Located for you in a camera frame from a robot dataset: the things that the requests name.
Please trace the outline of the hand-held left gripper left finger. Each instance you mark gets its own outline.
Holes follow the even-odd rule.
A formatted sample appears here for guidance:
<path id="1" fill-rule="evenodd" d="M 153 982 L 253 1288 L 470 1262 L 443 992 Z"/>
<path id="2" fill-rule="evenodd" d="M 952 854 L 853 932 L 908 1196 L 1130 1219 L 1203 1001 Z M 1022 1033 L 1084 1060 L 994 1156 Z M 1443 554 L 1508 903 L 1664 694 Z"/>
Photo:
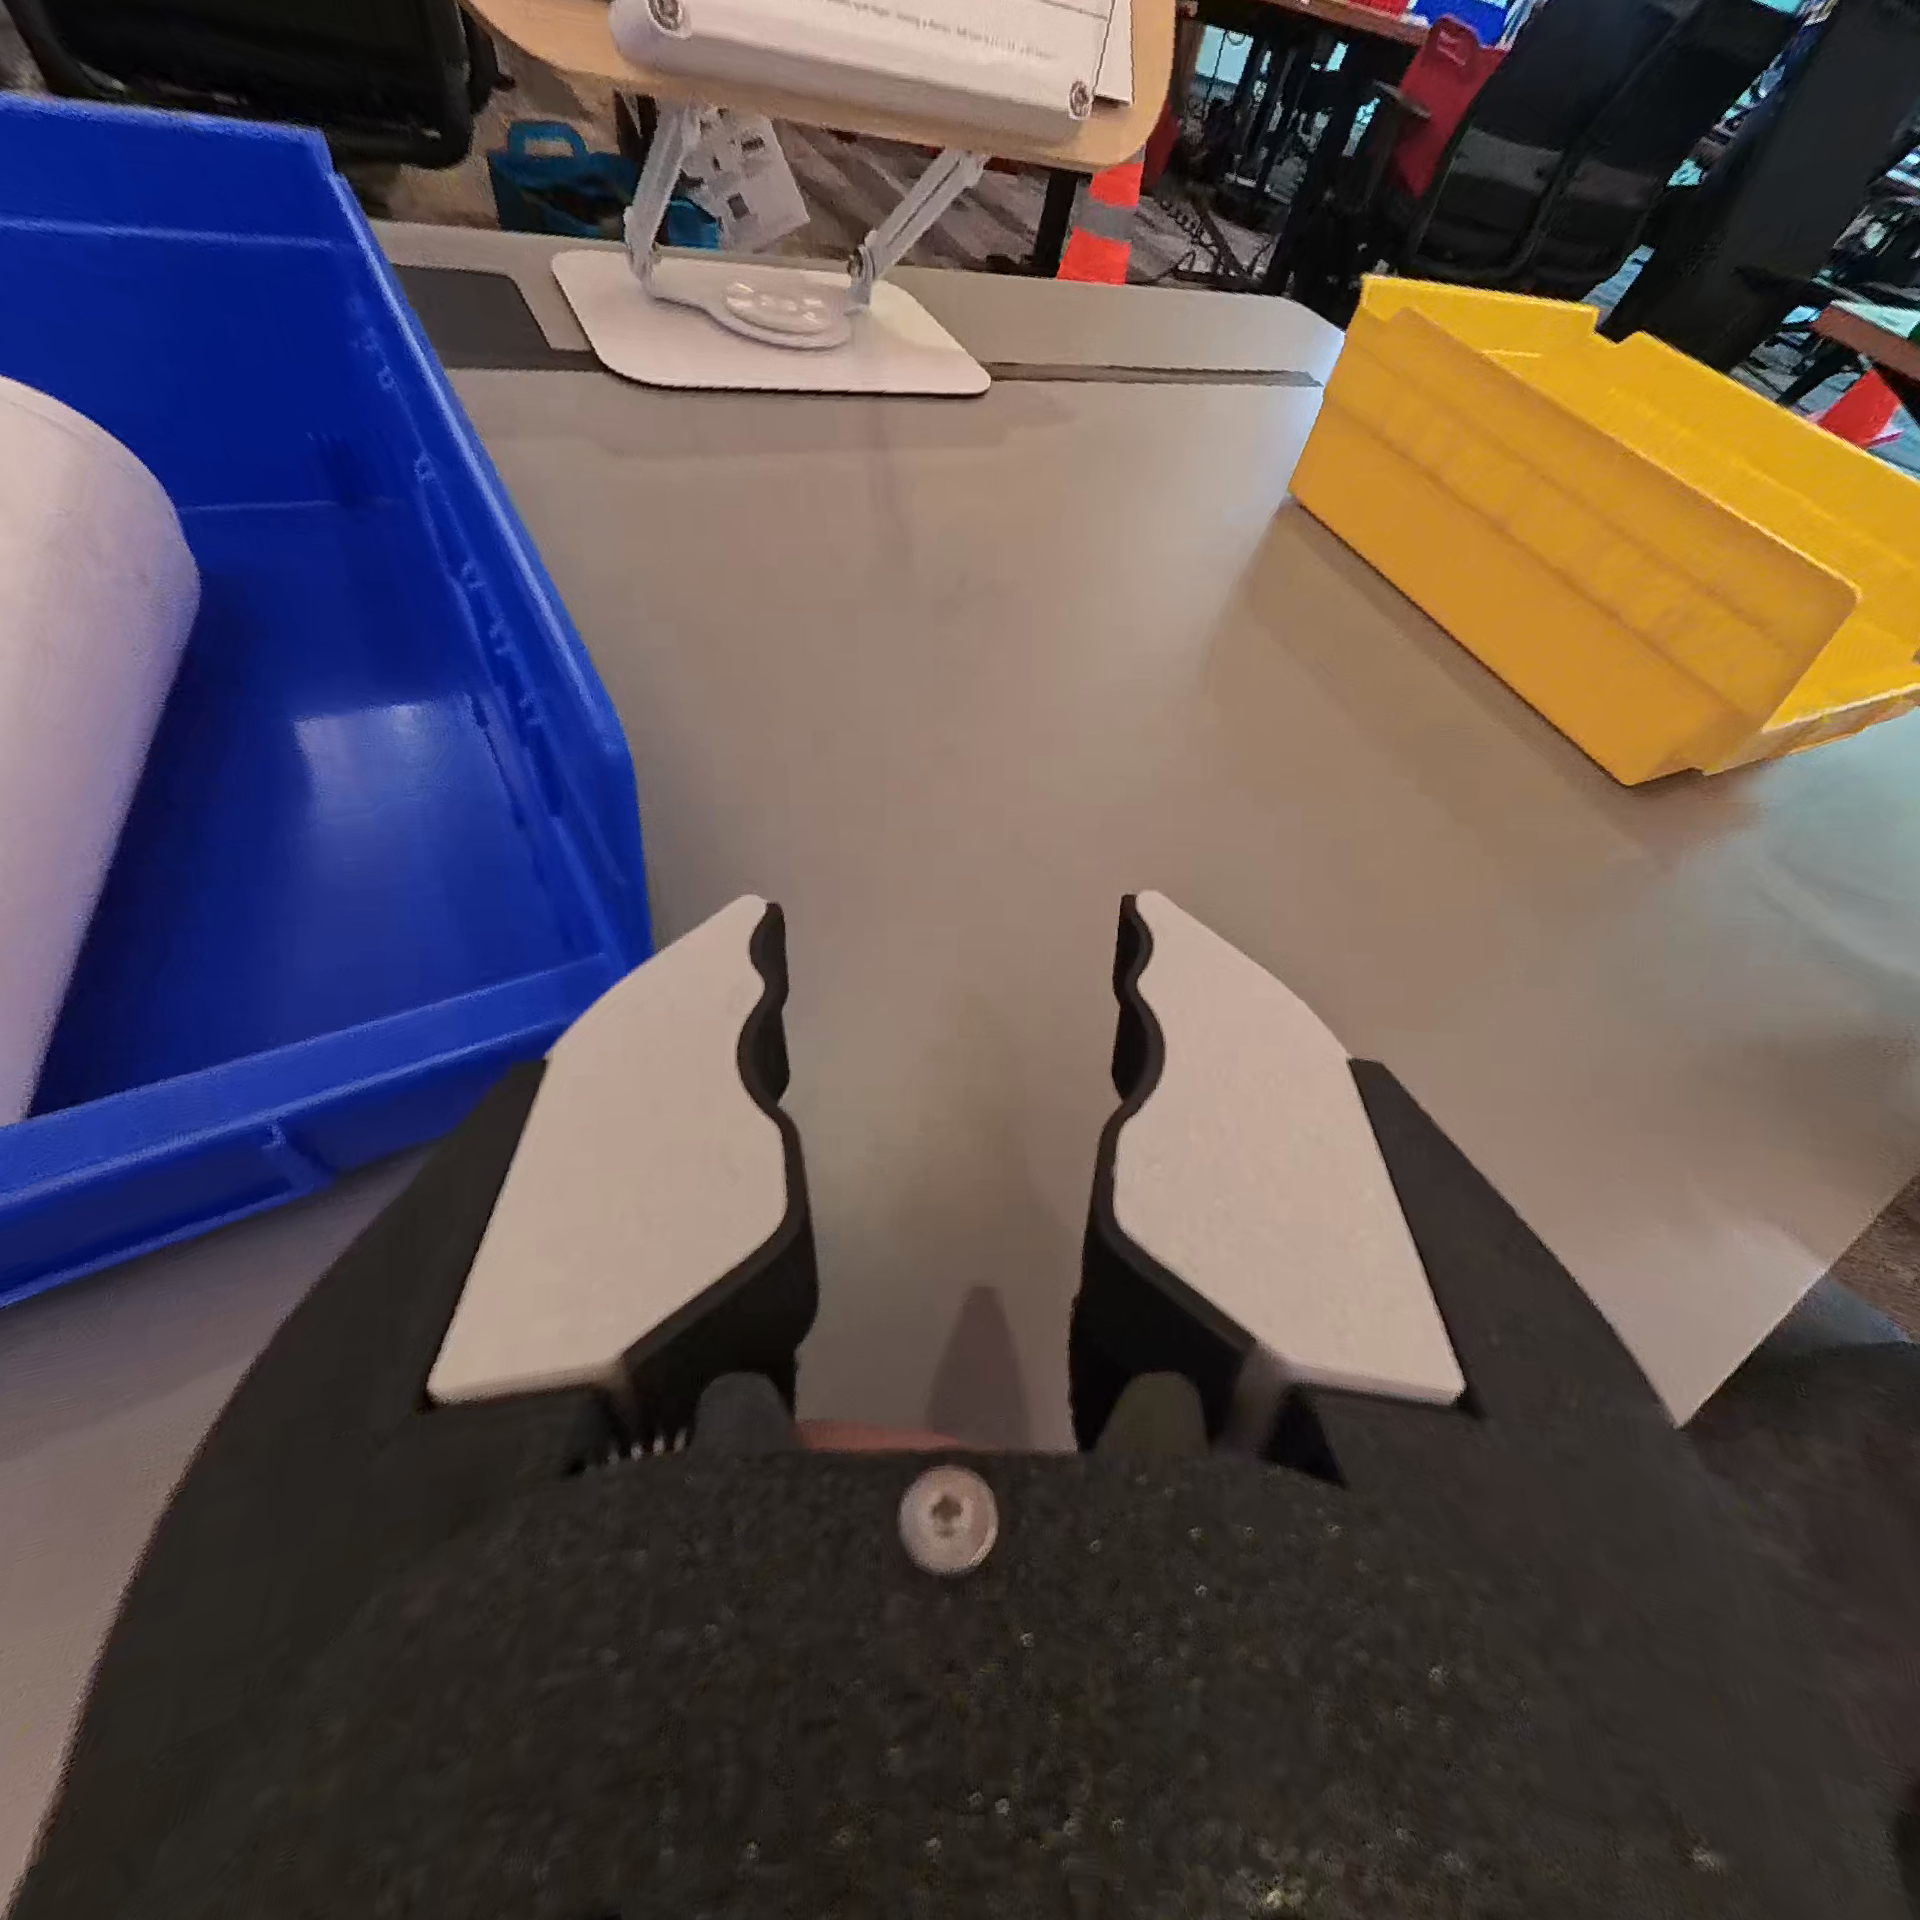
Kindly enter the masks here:
<path id="1" fill-rule="evenodd" d="M 574 1020 L 543 1060 L 432 1403 L 587 1392 L 637 1449 L 689 1443 L 728 1375 L 791 1403 L 816 1257 L 782 1008 L 782 912 L 741 896 Z"/>

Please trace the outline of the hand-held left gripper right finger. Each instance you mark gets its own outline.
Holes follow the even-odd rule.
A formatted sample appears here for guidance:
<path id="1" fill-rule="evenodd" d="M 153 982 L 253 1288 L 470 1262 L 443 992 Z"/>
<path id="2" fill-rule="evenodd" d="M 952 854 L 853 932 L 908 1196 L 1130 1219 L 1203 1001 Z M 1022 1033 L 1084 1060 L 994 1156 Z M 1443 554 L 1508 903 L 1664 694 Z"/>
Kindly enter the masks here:
<path id="1" fill-rule="evenodd" d="M 1203 1443 L 1249 1456 L 1278 1452 L 1309 1395 L 1459 1410 L 1469 1380 L 1333 1030 L 1155 888 L 1119 903 L 1113 999 L 1115 1109 L 1068 1313 L 1078 1449 L 1157 1375 L 1189 1384 Z"/>

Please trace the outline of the blue plastic bin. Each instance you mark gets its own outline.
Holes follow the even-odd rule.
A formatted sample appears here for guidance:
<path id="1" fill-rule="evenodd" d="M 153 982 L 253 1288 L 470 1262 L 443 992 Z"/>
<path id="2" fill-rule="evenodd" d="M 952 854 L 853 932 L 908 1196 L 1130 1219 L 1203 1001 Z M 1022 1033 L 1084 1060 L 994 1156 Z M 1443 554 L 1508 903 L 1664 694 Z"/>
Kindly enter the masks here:
<path id="1" fill-rule="evenodd" d="M 445 1135 L 654 932 L 626 733 L 321 137 L 7 94 L 2 375 L 203 576 L 2 1130 L 22 1303 Z"/>

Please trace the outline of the yellow plastic bin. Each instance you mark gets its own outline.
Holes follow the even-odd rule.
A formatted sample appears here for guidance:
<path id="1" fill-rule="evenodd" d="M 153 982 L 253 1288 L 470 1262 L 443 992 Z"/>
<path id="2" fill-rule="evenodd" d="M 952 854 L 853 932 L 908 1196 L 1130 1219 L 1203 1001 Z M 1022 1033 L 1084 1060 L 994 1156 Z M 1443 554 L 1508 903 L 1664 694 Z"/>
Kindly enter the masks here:
<path id="1" fill-rule="evenodd" d="M 1290 494 L 1622 785 L 1917 710 L 1917 479 L 1592 307 L 1365 279 Z"/>

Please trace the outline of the white plastic bottle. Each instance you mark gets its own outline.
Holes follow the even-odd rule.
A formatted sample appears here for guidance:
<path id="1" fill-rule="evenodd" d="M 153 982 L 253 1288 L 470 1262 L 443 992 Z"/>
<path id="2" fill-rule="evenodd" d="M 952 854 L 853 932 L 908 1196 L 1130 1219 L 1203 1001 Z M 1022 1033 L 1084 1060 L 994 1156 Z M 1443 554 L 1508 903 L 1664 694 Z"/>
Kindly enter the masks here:
<path id="1" fill-rule="evenodd" d="M 2 377 L 2 1125 L 35 1103 L 196 614 L 156 475 Z"/>

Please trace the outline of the white document stand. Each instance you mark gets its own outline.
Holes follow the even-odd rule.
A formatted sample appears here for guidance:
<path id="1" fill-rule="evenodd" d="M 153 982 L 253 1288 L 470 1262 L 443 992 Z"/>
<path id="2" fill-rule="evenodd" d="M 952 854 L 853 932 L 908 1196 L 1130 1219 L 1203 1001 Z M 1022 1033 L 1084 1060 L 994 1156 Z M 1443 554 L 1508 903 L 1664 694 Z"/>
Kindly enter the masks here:
<path id="1" fill-rule="evenodd" d="M 989 392 L 989 370 L 889 275 L 985 175 L 985 152 L 942 149 L 849 267 L 660 251 L 664 214 L 701 109 L 660 115 L 625 214 L 625 254 L 556 254 L 551 279 L 593 357 L 667 392 L 942 395 Z"/>

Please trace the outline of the blue bag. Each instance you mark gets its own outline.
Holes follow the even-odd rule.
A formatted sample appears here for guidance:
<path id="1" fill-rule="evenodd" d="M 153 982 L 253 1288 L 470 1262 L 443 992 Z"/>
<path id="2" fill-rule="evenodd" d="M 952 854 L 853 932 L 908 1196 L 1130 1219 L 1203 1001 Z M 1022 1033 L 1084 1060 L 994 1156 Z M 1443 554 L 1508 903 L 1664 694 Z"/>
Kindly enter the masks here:
<path id="1" fill-rule="evenodd" d="M 577 241 L 625 241 L 652 131 L 626 131 L 615 152 L 557 118 L 516 118 L 491 149 L 491 187 L 502 232 Z"/>

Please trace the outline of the white paper tag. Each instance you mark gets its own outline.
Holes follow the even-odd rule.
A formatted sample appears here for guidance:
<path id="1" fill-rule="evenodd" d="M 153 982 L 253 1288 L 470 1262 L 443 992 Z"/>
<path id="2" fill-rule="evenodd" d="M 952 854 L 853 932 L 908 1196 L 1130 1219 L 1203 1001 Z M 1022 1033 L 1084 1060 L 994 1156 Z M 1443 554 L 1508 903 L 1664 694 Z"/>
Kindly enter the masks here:
<path id="1" fill-rule="evenodd" d="M 763 115 L 704 112 L 686 175 L 731 254 L 768 254 L 807 229 L 805 189 Z"/>

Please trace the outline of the black office chair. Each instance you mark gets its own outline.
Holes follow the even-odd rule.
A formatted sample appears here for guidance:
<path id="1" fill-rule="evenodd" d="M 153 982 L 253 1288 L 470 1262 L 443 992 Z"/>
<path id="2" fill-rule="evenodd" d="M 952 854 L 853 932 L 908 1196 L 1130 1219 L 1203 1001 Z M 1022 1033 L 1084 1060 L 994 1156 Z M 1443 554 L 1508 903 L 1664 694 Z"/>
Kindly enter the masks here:
<path id="1" fill-rule="evenodd" d="M 1630 236 L 1716 105 L 1694 79 L 1703 5 L 1535 5 L 1417 196 L 1386 209 L 1392 267 L 1514 287 L 1557 229 Z"/>
<path id="2" fill-rule="evenodd" d="M 7 5 L 55 97 L 317 131 L 339 163 L 448 169 L 508 86 L 461 5 Z"/>

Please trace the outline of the red office chair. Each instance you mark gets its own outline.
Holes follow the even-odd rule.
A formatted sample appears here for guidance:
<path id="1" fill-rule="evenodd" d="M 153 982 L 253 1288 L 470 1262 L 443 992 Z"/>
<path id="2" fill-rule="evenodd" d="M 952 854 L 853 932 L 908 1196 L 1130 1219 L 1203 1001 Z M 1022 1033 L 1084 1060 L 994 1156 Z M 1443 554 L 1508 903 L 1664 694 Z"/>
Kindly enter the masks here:
<path id="1" fill-rule="evenodd" d="M 1454 134 L 1506 59 L 1502 9 L 1489 17 L 1487 28 L 1461 9 L 1465 5 L 1432 22 L 1392 99 L 1386 182 L 1415 202 L 1427 195 Z"/>

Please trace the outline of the instruction sheet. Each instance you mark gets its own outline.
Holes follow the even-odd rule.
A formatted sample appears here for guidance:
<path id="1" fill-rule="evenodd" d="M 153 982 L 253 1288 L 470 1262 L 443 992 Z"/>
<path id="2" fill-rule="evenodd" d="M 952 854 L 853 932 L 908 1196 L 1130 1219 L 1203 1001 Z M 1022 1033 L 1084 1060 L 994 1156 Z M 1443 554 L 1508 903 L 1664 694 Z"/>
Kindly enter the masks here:
<path id="1" fill-rule="evenodd" d="M 843 71 L 1076 115 L 1134 99 L 1130 5 L 802 5 L 805 52 Z"/>

